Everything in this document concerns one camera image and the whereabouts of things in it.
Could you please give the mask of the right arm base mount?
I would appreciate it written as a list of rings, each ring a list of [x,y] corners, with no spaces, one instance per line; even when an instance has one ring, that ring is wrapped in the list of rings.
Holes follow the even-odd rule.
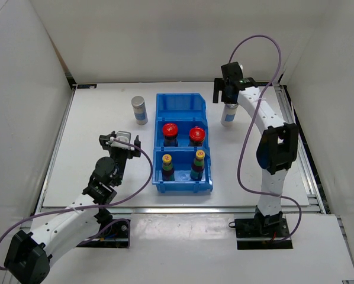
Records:
[[[254,223],[254,219],[235,219],[229,222],[229,227],[235,229],[238,250],[290,250],[293,249],[291,238],[283,240],[289,235],[287,220],[277,227],[267,229],[261,233]]]

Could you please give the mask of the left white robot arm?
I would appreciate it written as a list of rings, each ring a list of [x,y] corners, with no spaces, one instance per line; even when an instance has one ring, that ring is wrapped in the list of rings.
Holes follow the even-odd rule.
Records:
[[[41,283],[51,266],[66,252],[86,238],[105,237],[112,229],[112,216],[105,209],[116,196],[128,159],[140,157],[141,142],[129,143],[126,131],[101,135],[99,143],[109,152],[100,158],[89,178],[87,187],[66,209],[35,230],[17,232],[9,245],[4,266],[19,283]]]

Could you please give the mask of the red-capped sauce jar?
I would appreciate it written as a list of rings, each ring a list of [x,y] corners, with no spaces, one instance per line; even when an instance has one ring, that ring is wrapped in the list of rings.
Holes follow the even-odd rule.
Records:
[[[189,146],[201,147],[205,141],[205,138],[205,130],[199,126],[195,126],[189,131]]]
[[[178,126],[172,122],[165,124],[162,127],[162,134],[163,134],[163,145],[165,147],[177,147],[178,141]]]

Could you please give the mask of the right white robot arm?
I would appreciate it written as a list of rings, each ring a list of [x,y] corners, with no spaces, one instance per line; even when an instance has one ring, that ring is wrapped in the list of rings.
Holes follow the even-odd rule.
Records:
[[[222,78],[214,79],[213,102],[240,105],[261,134],[256,159],[262,169],[262,185],[253,229],[269,235],[282,220],[281,197],[284,181],[297,158],[298,127],[279,117],[261,97],[253,78],[243,76],[238,62],[221,66]]]

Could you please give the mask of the yellow-capped sauce bottle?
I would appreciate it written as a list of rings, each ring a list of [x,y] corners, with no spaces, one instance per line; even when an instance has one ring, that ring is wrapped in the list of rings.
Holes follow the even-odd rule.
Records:
[[[162,178],[163,181],[174,181],[174,167],[172,163],[172,156],[164,154],[162,156]]]
[[[192,180],[201,180],[205,168],[205,151],[198,150],[191,164],[190,177]]]

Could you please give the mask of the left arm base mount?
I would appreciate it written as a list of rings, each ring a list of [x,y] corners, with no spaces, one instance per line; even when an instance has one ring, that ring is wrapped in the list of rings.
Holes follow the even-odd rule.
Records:
[[[77,247],[129,249],[130,248],[130,219],[113,219],[112,224],[91,240],[87,239]]]

